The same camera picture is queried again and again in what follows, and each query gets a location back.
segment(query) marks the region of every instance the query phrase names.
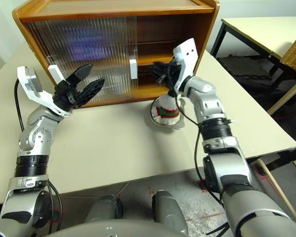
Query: gray floor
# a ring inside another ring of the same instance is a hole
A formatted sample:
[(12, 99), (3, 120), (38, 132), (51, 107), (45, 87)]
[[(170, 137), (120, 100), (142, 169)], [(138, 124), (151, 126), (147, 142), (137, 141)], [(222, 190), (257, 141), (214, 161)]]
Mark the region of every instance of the gray floor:
[[(289, 88), (292, 83), (294, 82), (285, 82), (281, 87)], [(296, 140), (296, 103), (291, 107), (284, 106), (284, 109), (291, 115), (291, 118), (280, 125)], [(278, 156), (273, 154), (265, 156), (263, 159), (268, 163), (277, 158)], [(252, 167), (252, 171), (256, 177), (256, 188), (264, 190), (289, 213), (270, 181), (258, 175), (254, 167)], [(272, 174), (296, 210), (296, 167), (290, 163), (272, 171)], [(62, 228), (83, 223), (88, 210), (97, 198), (107, 194), (116, 194), (123, 185), (115, 184), (62, 195), (64, 200)], [(223, 208), (206, 191), (199, 188), (194, 170), (130, 182), (120, 194), (124, 205), (124, 218), (153, 221), (151, 196), (158, 190), (168, 190), (176, 198), (187, 220), (189, 233), (192, 237), (204, 237), (207, 232), (226, 221)], [(46, 226), (39, 231), (38, 236), (45, 235), (47, 231), (48, 227)], [(231, 237), (233, 235), (229, 230), (224, 236)]]

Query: wooden stick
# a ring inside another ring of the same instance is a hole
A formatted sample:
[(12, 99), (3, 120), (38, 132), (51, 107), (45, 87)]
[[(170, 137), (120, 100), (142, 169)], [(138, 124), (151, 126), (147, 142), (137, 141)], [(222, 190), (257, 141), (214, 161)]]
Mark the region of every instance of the wooden stick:
[(276, 102), (267, 112), (272, 115), (277, 111), (282, 105), (284, 105), (289, 99), (291, 99), (296, 94), (296, 84), (278, 101)]
[(266, 167), (266, 165), (264, 164), (263, 160), (261, 160), (260, 158), (257, 160), (257, 162), (259, 163), (259, 165), (261, 166), (261, 168), (263, 169), (263, 171), (267, 174), (267, 176), (270, 178), (272, 184), (274, 185), (274, 187), (276, 188), (276, 190), (278, 191), (278, 193), (280, 194), (281, 198), (283, 199), (283, 201), (285, 202), (285, 204), (287, 205), (287, 207), (289, 208), (289, 210), (291, 211), (292, 215), (294, 216), (295, 220), (296, 220), (296, 211), (294, 210), (293, 206), (291, 205), (290, 201), (287, 199), (286, 195), (284, 194), (284, 192), (282, 191), (281, 187), (278, 185), (278, 183), (276, 182), (275, 178), (273, 177), (273, 175), (271, 174), (271, 172), (268, 170), (268, 168)]

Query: white table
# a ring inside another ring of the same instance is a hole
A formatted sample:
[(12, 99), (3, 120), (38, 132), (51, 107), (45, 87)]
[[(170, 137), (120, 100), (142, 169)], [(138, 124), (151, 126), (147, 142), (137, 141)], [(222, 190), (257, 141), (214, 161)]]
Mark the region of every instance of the white table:
[[(296, 17), (243, 17), (224, 18), (211, 50), (216, 56), (222, 40), (229, 32), (259, 54), (267, 57), (283, 71), (296, 72), (280, 63), (281, 58), (296, 40)], [(296, 94), (296, 85), (289, 90), (268, 113), (271, 115)]]
[[(53, 85), (26, 44), (0, 70), (0, 203), (13, 176), (20, 126), (13, 87), (16, 68), (35, 67), (43, 88)], [(294, 141), (233, 77), (205, 52), (198, 76), (217, 88), (246, 158), (293, 149)], [(23, 120), (37, 107), (19, 87)], [(48, 175), (60, 193), (125, 182), (194, 168), (197, 128), (189, 121), (181, 131), (150, 120), (151, 101), (74, 110), (56, 128)], [(186, 112), (195, 119), (190, 103)], [(199, 164), (205, 156), (199, 147)]]

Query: ribbed glass panel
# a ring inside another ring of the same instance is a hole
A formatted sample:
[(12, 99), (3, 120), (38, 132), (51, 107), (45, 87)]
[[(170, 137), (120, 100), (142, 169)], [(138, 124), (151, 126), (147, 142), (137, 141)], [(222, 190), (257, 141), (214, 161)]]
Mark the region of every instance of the ribbed glass panel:
[(93, 64), (79, 90), (105, 77), (103, 89), (89, 103), (128, 99), (138, 86), (129, 65), (130, 59), (137, 59), (136, 17), (40, 21), (26, 27), (48, 64), (57, 64), (65, 78), (79, 66)]

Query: wooden cabinet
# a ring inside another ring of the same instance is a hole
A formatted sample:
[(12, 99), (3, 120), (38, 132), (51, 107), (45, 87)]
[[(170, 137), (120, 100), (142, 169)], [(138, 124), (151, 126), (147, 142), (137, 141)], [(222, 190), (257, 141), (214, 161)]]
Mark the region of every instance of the wooden cabinet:
[[(151, 64), (170, 62), (172, 49), (189, 38), (201, 57), (218, 9), (215, 0), (30, 0), (13, 18), (52, 81), (51, 64), (64, 77), (94, 65), (78, 87), (105, 77), (102, 91), (86, 105), (97, 106), (166, 93), (155, 84)], [(131, 79), (131, 59), (137, 79)]]

